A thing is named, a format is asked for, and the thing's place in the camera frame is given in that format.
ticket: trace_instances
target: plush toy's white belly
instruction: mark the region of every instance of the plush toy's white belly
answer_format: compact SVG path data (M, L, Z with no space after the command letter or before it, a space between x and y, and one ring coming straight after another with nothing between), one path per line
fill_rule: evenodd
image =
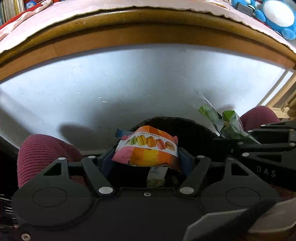
M270 0L263 5L264 14L268 19L281 27L289 27L294 23L292 10L278 0Z

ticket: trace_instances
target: blue toy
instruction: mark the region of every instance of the blue toy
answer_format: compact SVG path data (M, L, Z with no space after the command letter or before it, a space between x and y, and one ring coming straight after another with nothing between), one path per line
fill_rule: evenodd
M245 6L254 5L252 1L248 4L246 0L232 0L231 4L236 8L238 3ZM266 0L261 5L255 4L255 17L266 23L274 31L279 32L285 39L296 38L296 12L286 3L279 0Z

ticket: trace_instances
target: macaron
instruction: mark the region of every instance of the macaron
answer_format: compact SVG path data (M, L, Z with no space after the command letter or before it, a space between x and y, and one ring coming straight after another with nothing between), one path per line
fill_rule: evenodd
M144 146L147 144L146 137L144 135L140 135L137 137L137 143L139 146Z
M137 138L136 138L136 137L133 137L133 138L130 140L130 142L129 142L130 145L135 145L136 143L137 143Z
M146 140L147 140L148 147L156 147L156 141L154 137L147 137Z
M158 149L160 149L160 150L166 149L165 144L161 139L156 140L156 145L157 145Z
M170 143L170 142L168 142L168 141L165 142L165 147L166 147L167 149L169 149L169 150L175 150L173 144Z

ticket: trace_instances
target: green plastic wrapper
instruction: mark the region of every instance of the green plastic wrapper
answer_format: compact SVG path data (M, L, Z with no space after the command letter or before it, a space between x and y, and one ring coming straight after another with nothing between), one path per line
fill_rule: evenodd
M258 143L254 137L244 132L240 117L234 110L226 110L222 115L211 105L201 92L197 92L202 100L198 110L213 123L219 134L226 139L241 139L245 143Z

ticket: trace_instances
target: wooden table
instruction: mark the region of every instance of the wooden table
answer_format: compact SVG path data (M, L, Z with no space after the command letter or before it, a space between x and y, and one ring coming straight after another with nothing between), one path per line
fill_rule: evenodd
M285 45L222 17L171 9L130 8L76 17L36 33L0 54L0 82L55 57L96 48L149 43L218 47L292 69L296 62L296 54Z

